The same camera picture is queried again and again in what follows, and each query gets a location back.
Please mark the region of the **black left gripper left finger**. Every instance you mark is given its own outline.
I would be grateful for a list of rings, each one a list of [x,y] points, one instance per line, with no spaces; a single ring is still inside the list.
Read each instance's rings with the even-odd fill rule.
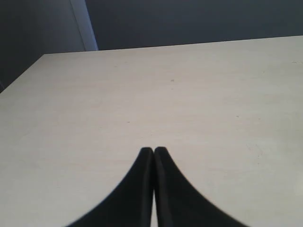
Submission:
[[[154,189],[154,154],[141,148],[118,186],[71,227],[149,227]]]

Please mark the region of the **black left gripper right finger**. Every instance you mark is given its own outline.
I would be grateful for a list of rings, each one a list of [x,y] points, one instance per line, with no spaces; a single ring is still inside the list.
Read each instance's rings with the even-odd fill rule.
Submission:
[[[201,195],[181,173],[168,150],[154,151],[154,186],[158,226],[160,227],[242,227]]]

